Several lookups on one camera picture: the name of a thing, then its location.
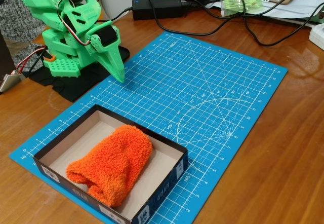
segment wooden table surface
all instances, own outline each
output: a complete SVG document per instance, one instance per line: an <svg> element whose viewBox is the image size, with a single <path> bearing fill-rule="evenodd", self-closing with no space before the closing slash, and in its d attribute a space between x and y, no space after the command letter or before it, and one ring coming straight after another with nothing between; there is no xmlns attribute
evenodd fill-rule
<svg viewBox="0 0 324 224"><path fill-rule="evenodd" d="M206 32L221 21L203 11L167 19L181 31ZM263 42L295 26L250 19ZM115 25L131 56L162 30L154 20ZM267 107L206 201L196 224L324 223L324 51L305 28L274 47L256 44L241 19L199 39L289 69ZM0 96L0 223L100 223L81 207L9 159L70 102L26 79Z"/></svg>

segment gray fabric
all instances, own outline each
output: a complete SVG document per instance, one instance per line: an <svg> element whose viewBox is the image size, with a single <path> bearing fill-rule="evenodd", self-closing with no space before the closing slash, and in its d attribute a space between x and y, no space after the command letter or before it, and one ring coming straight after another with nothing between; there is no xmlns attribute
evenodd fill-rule
<svg viewBox="0 0 324 224"><path fill-rule="evenodd" d="M30 42L45 28L41 20L32 17L22 0L5 0L0 5L0 30L4 38Z"/></svg>

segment orange sock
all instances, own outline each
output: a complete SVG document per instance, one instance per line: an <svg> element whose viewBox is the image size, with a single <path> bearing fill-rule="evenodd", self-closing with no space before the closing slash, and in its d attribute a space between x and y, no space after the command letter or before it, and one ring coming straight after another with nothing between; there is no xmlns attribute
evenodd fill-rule
<svg viewBox="0 0 324 224"><path fill-rule="evenodd" d="M88 186L88 193L109 207L121 205L152 152L148 137L124 125L66 169L68 179Z"/></svg>

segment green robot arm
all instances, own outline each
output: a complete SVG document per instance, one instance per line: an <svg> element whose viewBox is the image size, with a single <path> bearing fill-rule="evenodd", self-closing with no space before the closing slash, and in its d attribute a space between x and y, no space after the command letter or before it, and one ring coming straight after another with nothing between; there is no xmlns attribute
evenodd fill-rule
<svg viewBox="0 0 324 224"><path fill-rule="evenodd" d="M101 13L96 0L23 2L30 8L33 17L51 27L43 32L43 38L55 59L44 61L44 65L53 76L78 77L82 68L99 62L118 81L124 82L124 64L118 51L119 30L111 25L111 21L96 24ZM71 31L62 23L59 15ZM77 39L88 42L80 43Z"/></svg>

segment black base pad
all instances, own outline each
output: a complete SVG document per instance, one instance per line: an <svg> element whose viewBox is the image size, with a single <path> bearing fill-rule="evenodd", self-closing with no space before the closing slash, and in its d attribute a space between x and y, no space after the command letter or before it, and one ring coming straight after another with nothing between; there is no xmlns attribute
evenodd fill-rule
<svg viewBox="0 0 324 224"><path fill-rule="evenodd" d="M125 62L130 56L127 48L119 46L120 56ZM98 82L104 80L110 73L100 64L92 63L81 69L79 77L53 77L45 66L42 66L29 78L43 86L52 85L53 90L58 92L63 98L74 102Z"/></svg>

